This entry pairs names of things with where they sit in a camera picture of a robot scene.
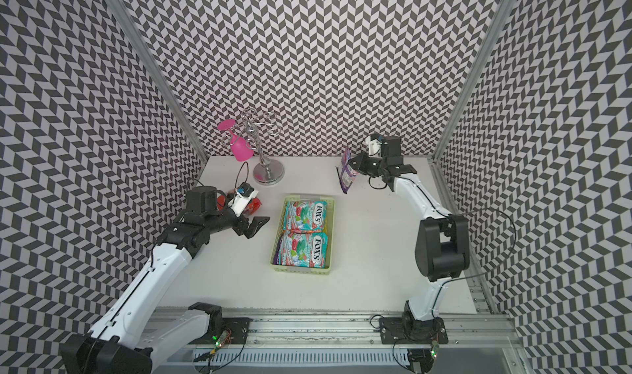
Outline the purple candy bag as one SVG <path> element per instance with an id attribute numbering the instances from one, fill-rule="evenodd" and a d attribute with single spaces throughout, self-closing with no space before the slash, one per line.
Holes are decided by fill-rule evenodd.
<path id="1" fill-rule="evenodd" d="M 283 239 L 284 237 L 281 235 L 276 242 L 275 251 L 271 260 L 271 263 L 273 265 L 282 265 Z"/>
<path id="2" fill-rule="evenodd" d="M 337 175 L 340 187 L 344 194 L 347 194 L 354 183 L 357 171 L 351 166 L 352 153 L 348 147 L 342 152 L 340 164 L 337 166 Z"/>

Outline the teal candy bag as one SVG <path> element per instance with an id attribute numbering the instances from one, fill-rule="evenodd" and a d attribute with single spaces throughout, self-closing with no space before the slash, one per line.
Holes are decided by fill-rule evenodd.
<path id="1" fill-rule="evenodd" d="M 327 212 L 326 201 L 288 201 L 284 229 L 300 234 L 324 232 Z"/>
<path id="2" fill-rule="evenodd" d="M 325 233 L 283 234 L 282 265 L 304 268 L 324 268 L 329 238 Z"/>

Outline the teal candy bag front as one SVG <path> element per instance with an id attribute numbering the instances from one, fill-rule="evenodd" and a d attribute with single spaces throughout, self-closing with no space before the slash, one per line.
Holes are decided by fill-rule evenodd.
<path id="1" fill-rule="evenodd" d="M 282 265 L 304 268 L 324 268 L 329 238 L 325 233 L 283 234 Z"/>

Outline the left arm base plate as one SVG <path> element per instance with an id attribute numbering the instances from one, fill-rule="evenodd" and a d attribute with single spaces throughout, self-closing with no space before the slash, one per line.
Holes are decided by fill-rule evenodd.
<path id="1" fill-rule="evenodd" d="M 219 345 L 223 344 L 244 345 L 248 339 L 251 319 L 248 317 L 230 317 L 223 320 L 222 325 L 201 338 L 195 339 L 190 344 Z"/>

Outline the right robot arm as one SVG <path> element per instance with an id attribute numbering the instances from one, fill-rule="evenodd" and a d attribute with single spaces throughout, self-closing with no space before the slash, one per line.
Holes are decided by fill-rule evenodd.
<path id="1" fill-rule="evenodd" d="M 405 163 L 399 137 L 370 134 L 360 153 L 351 158 L 350 166 L 369 179 L 381 179 L 411 206 L 419 219 L 414 256 L 429 287 L 406 301 L 403 336 L 414 342 L 438 341 L 442 328 L 439 306 L 444 290 L 470 265 L 467 218 L 452 214 L 423 186 L 416 169 Z"/>

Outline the red candy bag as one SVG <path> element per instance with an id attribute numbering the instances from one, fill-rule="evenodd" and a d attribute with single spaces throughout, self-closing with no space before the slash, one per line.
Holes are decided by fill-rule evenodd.
<path id="1" fill-rule="evenodd" d="M 217 209 L 222 210 L 224 208 L 229 208 L 227 206 L 227 201 L 230 199 L 230 197 L 234 194 L 235 191 L 229 191 L 225 196 L 222 196 L 222 194 L 219 194 L 217 197 Z M 250 216 L 252 214 L 254 214 L 260 207 L 261 207 L 261 201 L 260 199 L 258 199 L 257 197 L 250 202 L 250 204 L 248 205 L 248 207 L 246 208 L 245 212 L 243 213 L 244 216 Z"/>

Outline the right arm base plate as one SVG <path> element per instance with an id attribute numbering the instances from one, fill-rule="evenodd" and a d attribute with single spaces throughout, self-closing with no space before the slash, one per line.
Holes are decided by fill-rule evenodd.
<path id="1" fill-rule="evenodd" d="M 382 344 L 449 343 L 446 327 L 441 318 L 429 321 L 403 320 L 401 317 L 382 317 L 377 325 Z"/>

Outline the teal candy bag back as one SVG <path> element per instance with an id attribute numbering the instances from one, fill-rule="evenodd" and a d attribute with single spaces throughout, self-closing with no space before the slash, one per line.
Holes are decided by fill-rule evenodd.
<path id="1" fill-rule="evenodd" d="M 284 229 L 300 234 L 324 232 L 327 212 L 326 201 L 288 201 Z"/>

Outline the light green plastic basket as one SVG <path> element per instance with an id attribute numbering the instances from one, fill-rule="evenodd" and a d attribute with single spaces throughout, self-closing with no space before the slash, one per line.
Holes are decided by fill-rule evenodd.
<path id="1" fill-rule="evenodd" d="M 273 270 L 327 275 L 332 262 L 335 209 L 335 199 L 330 196 L 286 196 L 270 258 Z"/>

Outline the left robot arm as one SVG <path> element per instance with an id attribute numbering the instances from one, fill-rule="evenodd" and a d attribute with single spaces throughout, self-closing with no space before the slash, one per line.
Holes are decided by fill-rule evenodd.
<path id="1" fill-rule="evenodd" d="M 200 186 L 188 191 L 182 211 L 156 240 L 151 255 L 121 298 L 84 335 L 72 335 L 59 352 L 68 373 L 152 373 L 182 347 L 198 339 L 222 346 L 228 327 L 222 308 L 194 303 L 178 319 L 148 337 L 146 324 L 171 285 L 212 234 L 231 229 L 252 238 L 268 221 L 267 216 L 245 215 L 258 192 L 242 183 L 217 204 L 222 191 Z"/>

